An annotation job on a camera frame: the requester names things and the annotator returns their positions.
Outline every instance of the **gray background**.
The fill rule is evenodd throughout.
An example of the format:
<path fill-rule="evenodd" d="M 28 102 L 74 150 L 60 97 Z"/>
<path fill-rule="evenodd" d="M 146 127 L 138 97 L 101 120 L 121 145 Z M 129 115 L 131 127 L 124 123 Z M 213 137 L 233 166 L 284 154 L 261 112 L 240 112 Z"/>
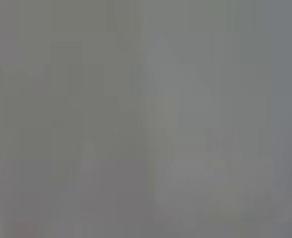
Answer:
<path fill-rule="evenodd" d="M 0 0 L 0 238 L 292 238 L 292 0 Z"/>

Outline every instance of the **gray wall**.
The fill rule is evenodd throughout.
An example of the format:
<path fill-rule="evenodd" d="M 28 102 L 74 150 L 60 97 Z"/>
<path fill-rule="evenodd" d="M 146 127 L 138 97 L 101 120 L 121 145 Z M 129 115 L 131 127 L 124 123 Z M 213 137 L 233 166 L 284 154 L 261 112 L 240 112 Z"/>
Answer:
<path fill-rule="evenodd" d="M 0 1 L 0 238 L 292 238 L 292 0 Z"/>

